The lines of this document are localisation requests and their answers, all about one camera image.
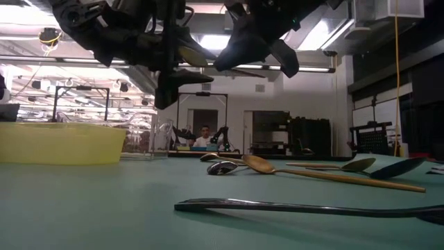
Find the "man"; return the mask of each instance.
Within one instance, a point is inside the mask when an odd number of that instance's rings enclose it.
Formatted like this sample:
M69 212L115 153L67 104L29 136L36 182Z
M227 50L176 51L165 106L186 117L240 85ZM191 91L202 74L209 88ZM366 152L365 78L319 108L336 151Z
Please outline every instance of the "man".
M202 137L197 138L193 147L207 147L207 145L211 143L210 127L208 125L202 126L202 128L200 129L200 134L202 135ZM217 146L220 146L221 144L222 144L222 136L219 137Z

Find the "metal frame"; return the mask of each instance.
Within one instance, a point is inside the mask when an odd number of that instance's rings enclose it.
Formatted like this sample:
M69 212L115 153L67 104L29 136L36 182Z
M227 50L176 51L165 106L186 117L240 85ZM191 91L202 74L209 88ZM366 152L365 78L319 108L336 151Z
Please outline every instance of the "metal frame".
M225 103L225 126L227 126L227 122L228 122L228 94L213 94L213 93L209 93L209 92L205 92L205 94L208 94L208 96L203 96L203 95L199 95L202 92L196 92L196 93L179 93L178 95L178 110L177 110L177 116L176 116L176 128L179 128L179 110L180 110L180 96L183 94L188 94L188 95L195 95L197 97L210 97L210 96L224 96L226 99L226 103Z
M416 66L426 60L429 60L435 56L439 56L444 52L444 40L436 42L427 48L413 53L410 56L406 56L406 58L400 61L400 71L404 71L406 69L410 69L413 66ZM379 70L378 72L367 76L359 81L356 81L348 86L348 93L353 94L354 92L368 87L374 83L382 81L390 76L396 74L396 64L385 67L384 69Z
M106 104L105 104L105 122L108 120L108 105L110 102L110 89L108 87L90 87L90 86L77 86L77 87L65 87L65 86L56 86L55 87L55 97L54 97L54 109L53 109L53 119L52 122L56 122L56 113L57 113L57 102L60 97L63 97L65 92L63 92L60 96L58 96L59 89L76 89L78 91L86 91L86 90L105 90L106 91Z

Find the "utensil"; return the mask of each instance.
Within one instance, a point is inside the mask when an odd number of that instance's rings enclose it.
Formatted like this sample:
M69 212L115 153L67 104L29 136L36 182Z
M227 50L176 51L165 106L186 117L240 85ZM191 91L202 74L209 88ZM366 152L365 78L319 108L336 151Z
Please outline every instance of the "utensil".
M417 217L444 225L444 206L428 206L407 209L360 209L335 208L329 206L311 206L263 201L243 201L238 199L190 199L174 205L174 209L186 212L200 212L208 208L263 210L294 213L314 213L324 215L346 215L373 218L411 218Z
M328 168L330 169L337 169L337 170L349 170L349 171L355 171L355 172L361 172L365 169L368 169L373 163L375 163L375 158L367 158L367 159L361 159L349 162L347 165L344 166L338 166L333 164L315 164L315 163L287 163L288 166L294 166L294 167L310 167L310 168Z
M238 167L238 164L231 162L231 161L221 161L221 162L216 162L213 165L209 166L207 168L207 173L209 175L224 175L227 174L228 172L231 172L233 170L235 170Z
M226 158L226 157L220 157L215 153L207 153L206 155L200 157L200 161L207 162L214 159L220 159L220 160L229 160L230 162L238 163L245 165L245 162L240 159L234 159L234 158Z
M333 169L333 168L309 168L312 170L342 170L347 172L356 172L357 174L362 174L364 176L368 176L373 179L378 180L386 180L389 178L393 178L396 176L400 176L401 174L405 174L410 172L411 170L421 166L426 161L426 158L412 158L397 162L395 164L389 165L387 167L383 167L380 170L374 171L372 173L368 173L362 170L351 170L351 169Z
M300 176L307 176L312 178L320 178L324 180L338 181L343 183L353 183L359 185L369 185L379 188L392 188L398 190L406 190L406 191L414 191L414 192L425 192L425 188L423 187L415 187L411 185L404 185L398 183L391 183L388 181L377 181L371 180L367 178L357 178L350 176L340 176L335 174L320 174L313 173L307 171L298 171L298 170L289 170L289 169L280 169L276 170L272 164L270 164L267 160L264 160L257 156L247 156L243 155L242 160L249 166L251 169L255 170L260 174L275 174L275 173L288 173L288 174L296 174Z

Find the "yellow container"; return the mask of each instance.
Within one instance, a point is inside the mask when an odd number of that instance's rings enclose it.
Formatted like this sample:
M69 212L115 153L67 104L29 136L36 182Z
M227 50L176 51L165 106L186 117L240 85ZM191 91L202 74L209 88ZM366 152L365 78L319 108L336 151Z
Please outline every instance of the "yellow container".
M124 129L92 124L0 122L0 163L117 163L125 136Z

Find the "table surface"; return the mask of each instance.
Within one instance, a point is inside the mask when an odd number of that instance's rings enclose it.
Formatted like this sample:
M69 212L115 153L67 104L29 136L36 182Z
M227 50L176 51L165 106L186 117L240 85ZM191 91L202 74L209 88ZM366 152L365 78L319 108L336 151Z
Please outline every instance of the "table surface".
M376 158L370 172L400 160ZM0 249L444 249L444 226L416 218L173 210L194 198L381 209L440 205L444 176L425 174L432 163L392 179L426 187L425 194L243 167L208 176L208 165L188 158L89 167L0 164Z

